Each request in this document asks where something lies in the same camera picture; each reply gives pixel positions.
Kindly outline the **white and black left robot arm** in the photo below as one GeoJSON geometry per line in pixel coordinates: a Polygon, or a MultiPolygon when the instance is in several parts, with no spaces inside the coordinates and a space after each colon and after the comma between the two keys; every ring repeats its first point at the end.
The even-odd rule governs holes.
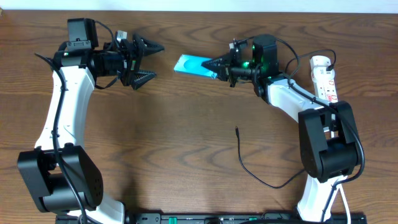
{"type": "Polygon", "coordinates": [[[17,160],[35,206],[54,213],[57,223],[134,222],[125,204],[105,193],[101,172],[85,151],[86,114],[99,77],[138,89],[156,76],[140,68],[142,59],[164,47],[121,30],[100,45],[97,24],[89,18],[67,21],[68,40],[45,59],[53,92],[44,128],[33,150],[17,160]]]}

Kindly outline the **blue screen Galaxy smartphone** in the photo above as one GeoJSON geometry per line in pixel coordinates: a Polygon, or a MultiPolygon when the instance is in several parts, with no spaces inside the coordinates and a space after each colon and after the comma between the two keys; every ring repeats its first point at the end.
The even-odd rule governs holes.
{"type": "Polygon", "coordinates": [[[174,66],[174,71],[179,73],[187,73],[199,77],[216,79],[217,74],[211,70],[203,67],[203,62],[209,61],[210,58],[199,57],[194,55],[181,55],[174,66]]]}

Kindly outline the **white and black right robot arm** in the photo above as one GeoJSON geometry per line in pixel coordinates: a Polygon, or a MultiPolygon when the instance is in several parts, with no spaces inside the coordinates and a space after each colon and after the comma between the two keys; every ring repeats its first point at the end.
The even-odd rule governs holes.
{"type": "Polygon", "coordinates": [[[241,51],[248,40],[233,40],[227,54],[204,61],[202,67],[231,86],[250,81],[258,97],[298,123],[300,157],[308,174],[297,205],[299,219],[302,223],[326,223],[337,190],[363,173],[363,145],[349,103],[313,95],[280,70],[278,42],[280,39],[270,34],[252,37],[252,59],[243,60],[241,51]]]}

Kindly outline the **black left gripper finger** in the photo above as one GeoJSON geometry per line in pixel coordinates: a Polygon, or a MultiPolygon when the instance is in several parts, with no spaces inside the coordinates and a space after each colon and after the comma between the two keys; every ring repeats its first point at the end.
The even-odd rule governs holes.
{"type": "Polygon", "coordinates": [[[133,90],[138,90],[141,86],[146,84],[149,80],[156,77],[156,73],[148,70],[139,70],[133,74],[131,87],[133,90]]]}
{"type": "Polygon", "coordinates": [[[140,57],[146,57],[148,55],[165,50],[163,45],[160,45],[152,40],[145,39],[139,34],[133,35],[133,41],[137,45],[138,55],[140,57]]]}

